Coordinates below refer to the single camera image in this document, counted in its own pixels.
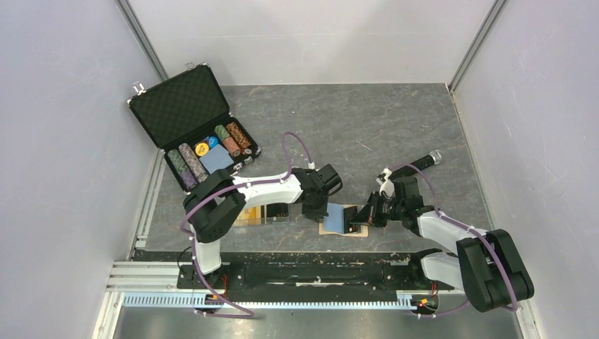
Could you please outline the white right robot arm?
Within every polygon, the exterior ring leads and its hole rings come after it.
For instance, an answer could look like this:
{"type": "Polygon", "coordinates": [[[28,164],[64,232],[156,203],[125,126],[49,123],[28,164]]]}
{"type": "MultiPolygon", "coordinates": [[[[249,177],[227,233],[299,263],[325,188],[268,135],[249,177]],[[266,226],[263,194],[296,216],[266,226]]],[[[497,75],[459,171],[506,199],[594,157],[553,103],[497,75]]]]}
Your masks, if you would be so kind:
{"type": "Polygon", "coordinates": [[[534,283],[511,235],[502,229],[466,225],[425,204],[416,178],[382,184],[351,220],[374,227],[385,227],[390,221],[399,221],[408,231],[442,247],[419,253],[417,263],[408,269],[413,286],[444,283],[464,292],[480,312],[515,310],[520,301],[534,296],[534,283]]]}

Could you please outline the tan leather card holder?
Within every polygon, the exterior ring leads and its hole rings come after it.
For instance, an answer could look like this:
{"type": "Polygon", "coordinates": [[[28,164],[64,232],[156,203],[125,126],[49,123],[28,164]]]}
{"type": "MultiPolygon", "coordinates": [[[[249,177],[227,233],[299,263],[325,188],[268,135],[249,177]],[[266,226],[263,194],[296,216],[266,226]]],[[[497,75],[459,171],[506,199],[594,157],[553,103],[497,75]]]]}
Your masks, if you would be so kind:
{"type": "Polygon", "coordinates": [[[328,215],[319,223],[319,235],[368,237],[368,225],[353,224],[350,222],[353,217],[357,216],[361,207],[361,205],[328,203],[328,215]]]}

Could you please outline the clear acrylic card box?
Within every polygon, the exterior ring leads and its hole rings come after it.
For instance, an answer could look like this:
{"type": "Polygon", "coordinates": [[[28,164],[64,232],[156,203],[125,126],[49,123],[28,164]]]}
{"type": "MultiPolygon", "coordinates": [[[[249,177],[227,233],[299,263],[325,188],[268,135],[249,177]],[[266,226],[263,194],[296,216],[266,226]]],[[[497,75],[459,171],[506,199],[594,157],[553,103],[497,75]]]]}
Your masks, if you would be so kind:
{"type": "Polygon", "coordinates": [[[287,221],[290,215],[289,205],[285,203],[272,203],[261,206],[262,210],[262,224],[267,225],[274,222],[287,221]]]}

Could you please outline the black VIP card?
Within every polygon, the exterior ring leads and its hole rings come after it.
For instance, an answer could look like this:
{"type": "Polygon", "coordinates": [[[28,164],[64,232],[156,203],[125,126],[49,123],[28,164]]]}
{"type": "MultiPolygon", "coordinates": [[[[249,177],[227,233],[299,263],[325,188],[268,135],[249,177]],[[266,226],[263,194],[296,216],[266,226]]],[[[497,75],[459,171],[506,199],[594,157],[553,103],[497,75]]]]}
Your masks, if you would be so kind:
{"type": "Polygon", "coordinates": [[[342,233],[343,234],[353,234],[358,233],[361,230],[360,225],[352,225],[350,224],[350,219],[358,212],[357,206],[349,206],[343,208],[343,218],[342,218],[342,233]]]}

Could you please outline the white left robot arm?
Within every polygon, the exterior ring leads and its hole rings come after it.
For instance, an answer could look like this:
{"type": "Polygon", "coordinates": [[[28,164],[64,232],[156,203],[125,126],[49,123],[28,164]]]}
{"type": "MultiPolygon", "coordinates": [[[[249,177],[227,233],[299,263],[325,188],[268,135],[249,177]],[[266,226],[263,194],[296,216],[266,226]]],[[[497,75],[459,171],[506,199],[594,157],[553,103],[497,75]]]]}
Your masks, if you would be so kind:
{"type": "Polygon", "coordinates": [[[329,197],[342,188],[342,179],[332,165],[289,167],[266,177],[232,176],[225,169],[210,174],[183,202],[185,216],[180,229],[190,237],[194,277],[208,288],[221,281],[220,240],[242,211],[278,203],[300,204],[305,218],[321,220],[328,215],[329,197]]]}

